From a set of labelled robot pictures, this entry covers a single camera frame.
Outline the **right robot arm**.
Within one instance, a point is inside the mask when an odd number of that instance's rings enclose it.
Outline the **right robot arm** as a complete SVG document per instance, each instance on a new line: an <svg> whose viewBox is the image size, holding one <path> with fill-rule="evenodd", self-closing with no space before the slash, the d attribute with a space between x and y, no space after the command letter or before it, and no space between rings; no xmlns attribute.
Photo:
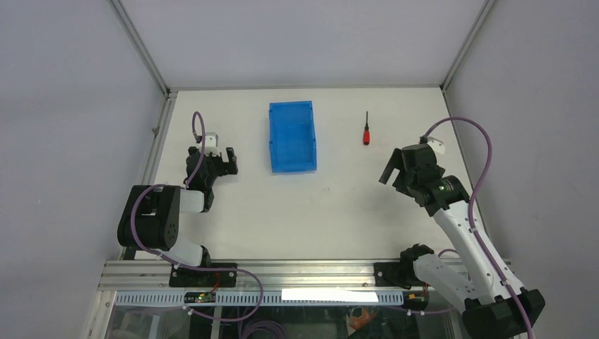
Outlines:
<svg viewBox="0 0 599 339"><path fill-rule="evenodd" d="M433 287L460 312L471 338L533 338L533 324L545 307L539 290L529 290L501 258L473 215L473 200L461 181L446 176L426 143L393 150L379 179L386 184L394 170L393 188L424 208L448 237L467 276L447 267L424 244L402 251L391 269L375 275L409 290Z"/></svg>

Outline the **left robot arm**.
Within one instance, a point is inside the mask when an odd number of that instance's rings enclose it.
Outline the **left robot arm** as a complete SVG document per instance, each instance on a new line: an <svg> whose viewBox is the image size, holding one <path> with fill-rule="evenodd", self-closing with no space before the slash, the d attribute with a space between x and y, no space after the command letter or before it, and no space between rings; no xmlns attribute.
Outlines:
<svg viewBox="0 0 599 339"><path fill-rule="evenodd" d="M235 151L228 147L225 153L218 149L202 153L191 146L188 153L186 172L192 175L189 188L133 186L117 227L117 240L126 248L149 249L174 259L170 287L235 287L236 263L213 263L207 248L179 232L179 216L207 213L214 202L216 179L238 173Z"/></svg>

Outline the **red handled screwdriver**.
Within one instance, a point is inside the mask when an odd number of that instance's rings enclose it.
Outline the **red handled screwdriver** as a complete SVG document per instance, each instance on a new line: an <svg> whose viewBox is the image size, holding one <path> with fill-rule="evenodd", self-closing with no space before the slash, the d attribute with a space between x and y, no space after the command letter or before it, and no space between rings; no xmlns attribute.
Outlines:
<svg viewBox="0 0 599 339"><path fill-rule="evenodd" d="M369 132L369 112L366 111L365 113L365 123L364 123L364 132L362 135L362 143L363 145L369 145L370 144L370 132Z"/></svg>

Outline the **aluminium mounting rail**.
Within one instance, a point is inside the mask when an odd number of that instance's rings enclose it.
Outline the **aluminium mounting rail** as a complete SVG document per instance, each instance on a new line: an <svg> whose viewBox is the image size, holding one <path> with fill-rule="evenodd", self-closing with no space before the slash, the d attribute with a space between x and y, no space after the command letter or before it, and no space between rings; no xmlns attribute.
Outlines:
<svg viewBox="0 0 599 339"><path fill-rule="evenodd" d="M371 260L240 260L238 268L256 275L265 291L283 288L378 290ZM172 267L165 261L107 261L99 291L167 291Z"/></svg>

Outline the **blue plastic bin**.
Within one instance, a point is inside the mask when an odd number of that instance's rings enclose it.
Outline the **blue plastic bin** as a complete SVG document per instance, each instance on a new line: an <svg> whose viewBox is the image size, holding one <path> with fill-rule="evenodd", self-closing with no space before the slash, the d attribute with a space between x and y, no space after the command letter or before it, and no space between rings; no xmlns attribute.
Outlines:
<svg viewBox="0 0 599 339"><path fill-rule="evenodd" d="M269 150L276 174L314 172L317 148L311 101L269 104Z"/></svg>

